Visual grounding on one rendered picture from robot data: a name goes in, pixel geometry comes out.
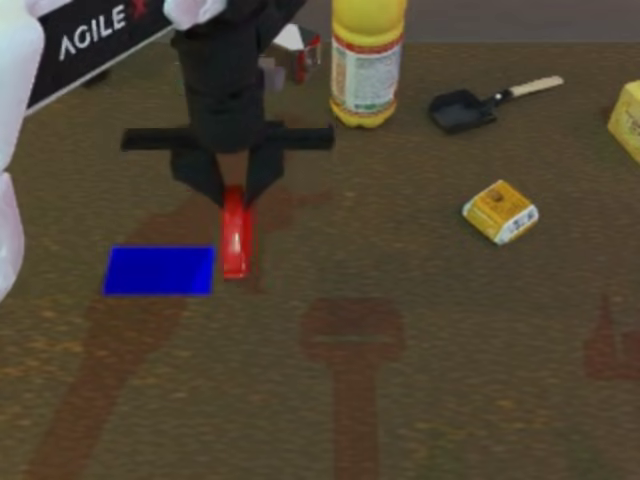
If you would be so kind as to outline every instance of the bottle label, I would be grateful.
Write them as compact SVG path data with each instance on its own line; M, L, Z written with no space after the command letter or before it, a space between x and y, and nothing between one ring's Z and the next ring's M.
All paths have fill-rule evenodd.
M333 36L331 94L350 113L377 115L395 101L400 79L402 40L359 47Z

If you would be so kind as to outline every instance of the yellow cube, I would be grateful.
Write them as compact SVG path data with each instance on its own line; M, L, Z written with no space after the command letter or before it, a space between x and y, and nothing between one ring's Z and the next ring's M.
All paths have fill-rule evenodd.
M622 88L608 129L633 159L640 162L640 80Z
M504 180L473 197L462 215L498 245L515 240L540 218L538 208Z

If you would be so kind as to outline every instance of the agile logo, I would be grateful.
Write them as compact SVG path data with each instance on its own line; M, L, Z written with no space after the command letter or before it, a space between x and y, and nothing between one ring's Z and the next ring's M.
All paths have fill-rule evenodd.
M147 0L130 0L131 17L140 19L147 12ZM111 9L91 18L87 23L78 26L73 33L62 36L58 60L65 61L79 51L110 37L118 30L127 26L127 4L121 3Z

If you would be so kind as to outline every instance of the yellow box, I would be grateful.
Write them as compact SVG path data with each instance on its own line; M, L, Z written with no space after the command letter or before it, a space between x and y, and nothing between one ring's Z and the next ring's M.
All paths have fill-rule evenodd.
M540 218L538 208L504 180L473 197L462 215L498 245L515 240Z
M607 127L633 159L640 162L640 80L622 88Z

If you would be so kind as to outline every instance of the blue pad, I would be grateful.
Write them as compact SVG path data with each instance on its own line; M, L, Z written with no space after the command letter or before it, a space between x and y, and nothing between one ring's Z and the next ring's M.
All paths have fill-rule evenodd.
M213 247L115 246L103 293L110 295L210 295Z

